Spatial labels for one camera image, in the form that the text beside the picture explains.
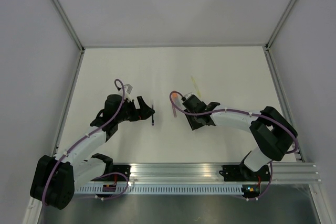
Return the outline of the yellow pen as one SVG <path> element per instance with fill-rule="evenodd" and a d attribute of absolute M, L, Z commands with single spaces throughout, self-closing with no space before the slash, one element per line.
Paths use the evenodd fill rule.
<path fill-rule="evenodd" d="M 196 83 L 196 80 L 195 80 L 195 78 L 194 78 L 193 76 L 191 76 L 191 81 L 192 81 L 192 83 L 193 83 L 193 86 L 194 86 L 194 88 L 195 88 L 195 91 L 196 91 L 197 96 L 198 96 L 199 98 L 201 98 L 202 96 L 201 96 L 200 89 L 199 89 L 199 87 L 198 87 L 198 85 L 197 85 L 197 83 Z"/>

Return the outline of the purple ink refill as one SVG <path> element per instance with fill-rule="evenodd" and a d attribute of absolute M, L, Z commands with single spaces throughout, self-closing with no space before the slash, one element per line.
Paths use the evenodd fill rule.
<path fill-rule="evenodd" d="M 155 110 L 154 110 L 154 105 L 151 105 L 151 109 L 154 111 L 151 115 L 151 125 L 154 126 L 154 114 L 155 114 Z"/>

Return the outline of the orange highlighter pen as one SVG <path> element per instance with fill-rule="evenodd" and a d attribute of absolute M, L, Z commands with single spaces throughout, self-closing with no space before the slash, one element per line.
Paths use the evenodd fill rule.
<path fill-rule="evenodd" d="M 182 109 L 181 98 L 180 95 L 176 93 L 176 91 L 173 91 L 172 100 L 178 108 Z"/>

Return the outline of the red pink pen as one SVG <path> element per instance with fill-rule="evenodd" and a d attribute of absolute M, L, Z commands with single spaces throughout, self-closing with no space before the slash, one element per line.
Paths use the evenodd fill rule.
<path fill-rule="evenodd" d="M 174 102 L 172 102 L 172 111 L 173 111 L 173 116 L 177 118 L 176 104 Z"/>

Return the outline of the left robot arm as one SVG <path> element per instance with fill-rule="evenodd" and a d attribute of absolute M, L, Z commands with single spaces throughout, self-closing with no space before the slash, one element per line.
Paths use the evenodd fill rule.
<path fill-rule="evenodd" d="M 120 123 L 147 120 L 155 114 L 141 96 L 136 101 L 138 108 L 134 100 L 119 94 L 109 95 L 87 133 L 65 150 L 38 160 L 30 196 L 62 210 L 70 203 L 75 191 L 86 183 L 99 178 L 110 180 L 114 175 L 113 159 L 94 151 L 112 138 Z"/>

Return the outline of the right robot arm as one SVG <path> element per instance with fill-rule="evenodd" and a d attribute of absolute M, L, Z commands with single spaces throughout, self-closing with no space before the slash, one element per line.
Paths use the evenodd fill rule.
<path fill-rule="evenodd" d="M 192 130 L 204 126 L 224 126 L 252 134 L 257 147 L 236 166 L 239 175 L 235 175 L 234 180 L 253 181 L 257 176 L 263 176 L 262 168 L 272 161 L 281 161 L 289 154 L 292 145 L 294 152 L 298 149 L 297 131 L 271 106 L 257 112 L 246 112 L 221 107 L 218 102 L 205 104 L 193 94 L 182 97 L 182 105 Z"/>

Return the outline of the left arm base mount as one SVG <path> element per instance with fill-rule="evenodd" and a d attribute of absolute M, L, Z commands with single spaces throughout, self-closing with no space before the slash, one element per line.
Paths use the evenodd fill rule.
<path fill-rule="evenodd" d="M 131 175 L 130 165 L 114 165 L 112 169 L 114 183 L 129 181 Z"/>

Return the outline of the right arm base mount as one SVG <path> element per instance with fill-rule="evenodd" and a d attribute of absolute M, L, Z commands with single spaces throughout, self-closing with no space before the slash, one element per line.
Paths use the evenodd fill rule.
<path fill-rule="evenodd" d="M 219 174 L 225 182 L 268 182 L 270 181 L 270 170 L 264 165 L 259 171 L 252 172 L 243 165 L 223 165 Z"/>

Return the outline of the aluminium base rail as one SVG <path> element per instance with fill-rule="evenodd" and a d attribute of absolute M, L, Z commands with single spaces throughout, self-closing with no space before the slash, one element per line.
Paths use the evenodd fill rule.
<path fill-rule="evenodd" d="M 130 181 L 138 184 L 224 184 L 221 163 L 130 163 Z M 320 184 L 314 163 L 272 165 L 272 184 Z"/>

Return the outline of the left frame post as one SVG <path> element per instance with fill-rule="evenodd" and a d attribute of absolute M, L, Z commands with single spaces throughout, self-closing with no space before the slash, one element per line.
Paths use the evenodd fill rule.
<path fill-rule="evenodd" d="M 74 42 L 74 44 L 76 45 L 76 47 L 78 48 L 78 50 L 83 53 L 85 48 L 83 46 L 83 44 L 81 43 L 73 25 L 71 24 L 71 21 L 68 17 L 68 15 L 66 14 L 60 0 L 50 0 L 53 7 L 55 8 L 58 16 L 60 17 L 67 33 L 69 34 L 71 40 Z"/>

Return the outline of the frame post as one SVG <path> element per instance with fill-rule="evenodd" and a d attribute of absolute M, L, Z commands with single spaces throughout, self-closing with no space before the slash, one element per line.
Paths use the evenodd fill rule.
<path fill-rule="evenodd" d="M 282 27 L 284 26 L 286 20 L 288 19 L 289 15 L 291 14 L 292 10 L 294 9 L 298 0 L 289 0 L 288 4 L 286 5 L 285 10 L 280 16 L 275 28 L 273 29 L 268 41 L 265 44 L 265 49 L 267 51 L 270 50 L 271 46 L 274 44 L 276 38 L 278 37 Z"/>
<path fill-rule="evenodd" d="M 66 14 L 60 0 L 50 0 L 53 7 L 55 8 L 58 16 L 60 17 L 67 33 L 69 34 L 71 40 L 74 42 L 74 44 L 76 45 L 76 47 L 78 48 L 78 50 L 83 53 L 85 48 L 83 46 L 83 44 L 81 43 L 73 25 L 71 24 L 71 21 L 68 17 L 68 15 Z"/>

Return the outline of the right frame post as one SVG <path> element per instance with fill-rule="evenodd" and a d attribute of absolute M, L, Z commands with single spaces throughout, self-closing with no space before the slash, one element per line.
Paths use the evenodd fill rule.
<path fill-rule="evenodd" d="M 286 20 L 288 19 L 289 15 L 291 14 L 292 10 L 294 9 L 298 0 L 289 0 L 288 4 L 286 5 L 285 10 L 280 16 L 275 28 L 273 29 L 268 41 L 265 44 L 265 49 L 267 51 L 270 50 L 271 46 L 274 44 L 276 38 L 278 37 L 282 27 L 284 26 Z"/>

